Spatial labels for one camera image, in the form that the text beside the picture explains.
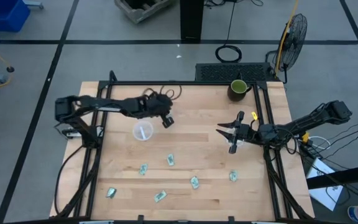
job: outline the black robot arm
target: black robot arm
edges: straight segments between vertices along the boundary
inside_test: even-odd
[[[236,153],[237,140],[249,142],[264,147],[264,159],[267,165],[267,173],[273,179],[278,188],[282,191],[283,196],[288,200],[295,213],[302,219],[313,219],[302,207],[296,202],[294,197],[280,180],[279,175],[275,171],[272,161],[270,160],[269,149],[281,148],[287,142],[294,138],[297,134],[303,135],[307,130],[320,126],[324,123],[342,124],[350,120],[352,112],[342,101],[331,101],[323,103],[313,110],[310,114],[296,119],[288,124],[262,124],[255,131],[248,124],[241,124],[244,118],[244,112],[240,111],[235,121],[226,124],[218,124],[224,128],[234,128],[233,134],[218,130],[232,146],[229,153]]]
[[[307,130],[315,128],[325,123],[342,124],[350,120],[352,112],[347,109],[347,106],[342,101],[331,101],[323,103],[313,110],[310,114],[296,119],[288,124],[262,124],[258,130],[253,130],[250,125],[242,124],[244,112],[240,111],[235,121],[226,124],[218,124],[224,128],[234,128],[233,134],[226,133],[221,130],[216,130],[221,133],[232,146],[229,153],[236,153],[237,140],[257,144],[260,146],[278,146],[283,142],[287,143],[291,137],[298,134],[303,134]]]
[[[55,119],[59,123],[69,124],[81,134],[84,147],[97,147],[99,137],[97,127],[88,126],[81,116],[95,111],[121,113],[131,118],[152,118],[160,116],[165,128],[174,121],[169,116],[172,100],[165,94],[153,92],[124,100],[95,98],[91,96],[68,96],[55,102]]]

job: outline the wooden table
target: wooden table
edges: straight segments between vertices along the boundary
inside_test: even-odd
[[[84,82],[80,95],[96,96],[98,82]],[[139,96],[149,86],[113,86],[111,98]],[[177,86],[166,86],[178,92]],[[172,108],[175,124],[165,129],[160,118],[150,118],[154,126],[152,138],[137,141],[132,135],[136,119],[109,113],[104,136],[93,220],[219,220],[273,221],[272,199],[262,148],[244,143],[237,153],[228,154],[229,144],[215,129],[228,123],[237,113],[245,112],[243,123],[252,121],[256,111],[253,91],[238,103],[226,95],[226,86],[183,86],[183,93]],[[283,84],[268,83],[273,117],[276,124],[291,121]],[[260,91],[264,118],[267,120],[263,93]],[[90,122],[91,115],[83,119]],[[68,141],[65,158],[81,145],[80,139]],[[175,165],[167,163],[168,154],[175,156]],[[58,204],[62,209],[78,188],[85,150],[66,165],[60,179]],[[305,211],[314,216],[305,175],[299,155],[282,150],[282,161],[290,192]],[[144,176],[141,164],[148,163]],[[229,181],[230,170],[238,171],[237,182]],[[197,176],[200,187],[193,190],[190,179]],[[114,198],[106,198],[108,188],[117,189]],[[159,203],[154,195],[168,194]],[[281,216],[285,217],[282,194],[277,189]],[[81,214],[85,214],[88,193],[84,194]]]

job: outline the black metal frame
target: black metal frame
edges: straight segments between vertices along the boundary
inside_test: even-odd
[[[110,73],[110,80],[109,81],[100,81],[99,82],[99,86],[98,86],[98,92],[97,92],[97,96],[100,97],[104,91],[105,88],[107,88],[107,92],[106,92],[106,98],[110,98],[111,96],[111,92],[112,92],[112,88],[114,85],[229,85],[230,82],[200,82],[200,81],[145,81],[145,82],[138,82],[138,81],[117,81],[117,79],[115,78],[113,73]],[[272,108],[270,105],[270,98],[269,98],[269,93],[268,93],[268,89],[267,89],[267,84],[266,82],[257,82],[257,83],[253,83],[251,84],[253,89],[254,89],[254,93],[255,93],[255,104],[256,104],[256,108],[257,108],[257,114],[259,117],[259,123],[263,124],[264,123],[264,117],[263,117],[263,112],[262,112],[262,106],[261,106],[261,101],[260,101],[260,95],[259,95],[259,88],[262,89],[262,92],[264,94],[264,101],[265,101],[265,105],[266,105],[266,111],[267,111],[267,116],[268,116],[268,121],[269,123],[273,124],[273,113],[272,113]],[[106,128],[106,121],[107,121],[107,115],[108,112],[103,112],[102,115],[102,122],[101,122],[101,126],[103,127],[103,129]],[[92,125],[96,125],[96,121],[98,118],[98,113],[94,113],[93,117],[92,117],[92,121],[91,124]],[[97,147],[96,150],[96,156],[95,156],[95,161],[99,163],[99,161],[96,161],[96,159],[100,160],[100,155],[101,155],[101,150],[103,148],[103,139],[104,139],[104,135],[100,136],[101,138],[101,145],[99,147]],[[83,164],[83,169],[81,171],[81,180],[80,180],[80,185],[81,183],[84,182],[85,177],[88,173],[88,168],[90,165],[90,160],[91,160],[91,151],[93,149],[87,148],[86,149],[86,154],[85,154],[85,158],[84,158],[84,164]],[[283,169],[283,163],[282,163],[282,158],[280,155],[280,152],[275,152],[275,161],[276,161],[276,165],[277,165],[277,170],[279,173],[280,178],[283,181],[284,186],[286,186],[286,182],[285,182],[285,174],[284,174],[284,169]],[[80,217],[80,210],[81,210],[81,202],[82,200],[80,200],[75,207],[74,210],[74,217],[68,217],[68,218],[51,218],[49,220],[35,220],[35,221],[28,221],[28,222],[20,222],[20,223],[27,223],[27,224],[33,224],[33,223],[78,223],[78,222],[86,222],[86,221],[91,221],[91,213],[92,213],[92,208],[93,208],[93,200],[94,200],[94,194],[95,194],[95,190],[96,190],[96,181],[97,181],[97,172],[96,171],[96,175],[93,178],[91,185],[90,185],[90,190],[89,190],[89,197],[88,197],[88,201],[87,201],[87,206],[86,206],[86,213],[84,217]],[[291,206],[288,203],[286,198],[283,198],[284,204],[285,204],[285,213],[287,215],[286,218],[282,218],[280,215],[280,206],[279,206],[279,202],[278,202],[278,197],[277,197],[277,191],[276,191],[276,185],[275,182],[271,179],[271,177],[269,176],[269,185],[270,185],[270,193],[272,196],[272,205],[273,205],[273,212],[274,212],[274,217],[276,222],[280,221],[280,222],[293,222],[293,223],[329,223],[329,222],[319,222],[316,220],[300,220],[300,219],[293,219],[292,217],[292,211],[291,211]],[[125,224],[143,224],[143,223],[149,223],[149,224],[168,224],[171,223],[172,224],[173,221],[144,221],[144,216],[143,215],[139,215],[138,220],[114,220],[114,223],[125,223]],[[234,217],[228,217],[228,221],[229,224],[242,224],[242,223],[253,223],[251,221],[249,222],[239,222],[239,221],[235,221]],[[193,222],[193,221],[187,221],[187,223],[191,223],[191,224],[205,224],[205,223],[214,223],[214,224],[226,224],[227,222],[221,221],[221,222],[210,222],[210,221],[201,221],[201,222]]]
[[[329,175],[331,178],[326,175],[321,175],[313,178],[307,179],[309,189],[317,189],[321,187],[332,187],[337,185],[337,183],[342,184],[351,184],[358,182],[358,167],[347,169],[343,171],[337,171]]]

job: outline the black pole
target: black pole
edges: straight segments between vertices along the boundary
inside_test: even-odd
[[[267,87],[266,87],[266,89],[263,89],[263,92],[264,92],[264,99],[265,99],[268,122],[270,124],[274,124],[272,105],[270,104],[270,98],[269,98],[269,93],[267,91]],[[285,187],[287,187],[281,153],[280,153],[280,151],[277,151],[277,150],[275,150],[274,153],[275,153],[275,160],[276,160],[278,175],[280,176],[280,179],[281,179],[283,185]],[[293,218],[290,203],[288,202],[288,200],[285,197],[283,197],[283,201],[284,201],[284,206],[285,206],[285,214],[287,215],[287,218]]]
[[[96,97],[100,98],[102,96],[102,91],[103,91],[103,89],[98,88],[98,92],[96,94]],[[93,126],[93,127],[96,126],[96,121],[98,120],[98,114],[99,114],[98,112],[94,112],[93,115],[92,115],[91,126]],[[86,175],[88,174],[90,158],[91,158],[91,151],[92,151],[92,148],[90,148],[90,147],[86,148],[85,157],[84,157],[84,163],[82,165],[82,171],[81,171],[81,178],[80,178],[79,186],[84,184],[84,180],[86,178]],[[81,204],[82,204],[82,198],[80,198],[78,203],[75,205],[74,214],[73,214],[74,217],[80,216]]]
[[[259,97],[259,91],[258,91],[258,85],[253,84],[252,88],[254,89],[254,95],[255,95],[255,104],[256,104],[256,110],[258,114],[258,120],[259,125],[264,124],[264,115],[262,113],[262,106],[260,104],[260,97]],[[267,159],[271,160],[269,152],[267,152]],[[277,199],[277,191],[274,184],[274,180],[271,178],[271,176],[268,176],[268,183],[270,186],[270,193],[272,194],[272,205],[273,205],[273,212],[275,220],[281,217],[280,215],[280,207],[278,206],[278,199]]]
[[[308,183],[308,188],[317,189],[321,187],[332,187],[338,185],[338,182],[341,184],[358,182],[358,167],[334,172],[329,174],[329,176],[331,178],[329,178],[327,175],[321,175],[307,179],[306,181]]]
[[[110,85],[108,85],[108,87],[107,87],[106,99],[110,99],[111,91],[112,91],[112,83],[110,83]],[[107,115],[108,115],[108,112],[106,112],[106,111],[103,112],[102,122],[101,122],[101,126],[103,127],[103,131],[106,128]],[[105,133],[103,133],[103,137],[101,138],[99,147],[96,149],[96,155],[95,155],[95,161],[94,162],[97,162],[98,164],[100,164],[102,148],[103,148],[104,134]],[[99,171],[99,167],[96,170],[96,174],[95,174],[95,176],[94,176],[94,178],[93,178],[93,180],[91,182],[91,186],[90,186],[90,189],[89,189],[88,203],[86,204],[86,211],[85,211],[85,215],[87,217],[90,217],[91,214],[92,214],[94,194],[95,194],[95,191],[96,191],[96,183],[98,181],[98,171]]]

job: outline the black stand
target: black stand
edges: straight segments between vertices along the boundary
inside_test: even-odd
[[[199,42],[203,28],[204,0],[180,0],[180,37]]]
[[[277,53],[276,50],[271,50],[271,51],[267,52],[266,55],[265,55],[265,62],[267,62],[267,60],[269,59],[269,55],[275,54],[275,53]],[[284,79],[285,79],[285,81],[283,82],[284,84],[287,84],[287,81],[288,81],[288,80],[287,80],[287,68],[288,68],[288,65],[284,64],[284,66],[283,66],[283,69],[284,69]]]

